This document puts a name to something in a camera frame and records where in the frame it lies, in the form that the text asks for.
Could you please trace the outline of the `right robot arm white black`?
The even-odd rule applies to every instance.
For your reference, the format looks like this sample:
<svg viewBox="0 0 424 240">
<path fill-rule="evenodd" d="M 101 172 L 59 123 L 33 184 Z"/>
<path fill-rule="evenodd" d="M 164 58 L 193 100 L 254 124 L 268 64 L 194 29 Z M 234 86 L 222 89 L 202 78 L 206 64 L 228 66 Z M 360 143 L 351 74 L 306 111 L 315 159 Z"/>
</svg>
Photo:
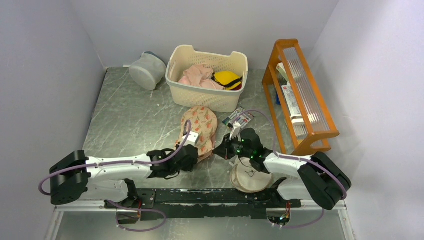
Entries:
<svg viewBox="0 0 424 240">
<path fill-rule="evenodd" d="M 321 208 L 332 210 L 352 187 L 348 176 L 324 152 L 306 156 L 278 153 L 264 147 L 252 128 L 243 129 L 239 136 L 226 134 L 212 152 L 226 160 L 247 158 L 261 173 L 293 177 L 277 183 L 276 190 L 270 193 L 275 207 L 282 207 L 289 200 L 312 200 Z"/>
</svg>

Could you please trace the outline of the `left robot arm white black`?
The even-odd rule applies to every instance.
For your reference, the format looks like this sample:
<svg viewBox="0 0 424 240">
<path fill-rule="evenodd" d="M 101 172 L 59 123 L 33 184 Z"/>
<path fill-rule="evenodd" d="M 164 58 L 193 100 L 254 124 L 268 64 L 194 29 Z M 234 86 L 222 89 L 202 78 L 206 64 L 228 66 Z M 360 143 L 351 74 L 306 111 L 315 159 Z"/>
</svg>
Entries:
<svg viewBox="0 0 424 240">
<path fill-rule="evenodd" d="M 77 150 L 49 169 L 50 202 L 58 206 L 78 200 L 110 200 L 132 208 L 139 200 L 135 180 L 171 179 L 181 171 L 192 171 L 198 158 L 193 143 L 177 150 L 166 148 L 118 158 L 86 156 Z"/>
</svg>

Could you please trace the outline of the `floral mesh laundry bag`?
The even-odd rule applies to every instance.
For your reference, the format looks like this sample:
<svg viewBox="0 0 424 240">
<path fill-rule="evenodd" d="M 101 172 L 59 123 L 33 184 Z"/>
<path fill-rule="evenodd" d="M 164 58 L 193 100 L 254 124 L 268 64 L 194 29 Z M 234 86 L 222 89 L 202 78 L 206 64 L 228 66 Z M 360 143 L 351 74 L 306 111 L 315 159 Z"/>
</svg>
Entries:
<svg viewBox="0 0 424 240">
<path fill-rule="evenodd" d="M 181 131 L 179 139 L 175 142 L 175 148 L 184 139 L 184 124 L 186 120 L 191 122 L 191 131 L 199 134 L 196 147 L 198 148 L 198 159 L 200 163 L 213 154 L 216 144 L 216 132 L 218 118 L 215 113 L 205 106 L 194 106 L 186 111 L 181 118 Z"/>
</svg>

